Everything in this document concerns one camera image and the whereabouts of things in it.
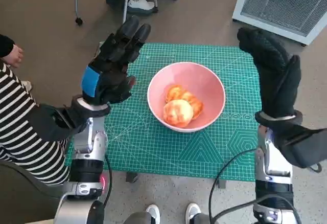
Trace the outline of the person's hand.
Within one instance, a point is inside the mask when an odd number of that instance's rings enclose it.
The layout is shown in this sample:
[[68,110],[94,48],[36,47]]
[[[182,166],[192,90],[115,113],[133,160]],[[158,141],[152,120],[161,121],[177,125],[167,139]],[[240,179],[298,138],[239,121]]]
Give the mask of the person's hand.
[[18,68],[22,62],[23,57],[23,49],[14,44],[12,51],[7,56],[5,56],[3,60],[11,67]]

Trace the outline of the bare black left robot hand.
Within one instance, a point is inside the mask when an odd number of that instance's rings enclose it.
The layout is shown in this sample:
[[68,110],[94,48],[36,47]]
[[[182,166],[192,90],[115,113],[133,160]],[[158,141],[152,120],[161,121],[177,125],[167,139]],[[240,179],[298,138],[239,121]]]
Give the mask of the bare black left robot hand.
[[150,32],[151,26],[140,25],[134,15],[108,36],[82,78],[82,96],[87,103],[115,104],[131,96],[136,78],[128,75],[128,65],[136,61]]

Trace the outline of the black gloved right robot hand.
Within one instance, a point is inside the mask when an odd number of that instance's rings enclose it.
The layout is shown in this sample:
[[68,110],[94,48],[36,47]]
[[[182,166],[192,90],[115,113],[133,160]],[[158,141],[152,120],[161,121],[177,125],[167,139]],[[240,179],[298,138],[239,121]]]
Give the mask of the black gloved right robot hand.
[[261,112],[273,119],[295,117],[300,57],[289,55],[272,34],[260,29],[239,28],[237,39],[239,48],[252,56],[259,74]]

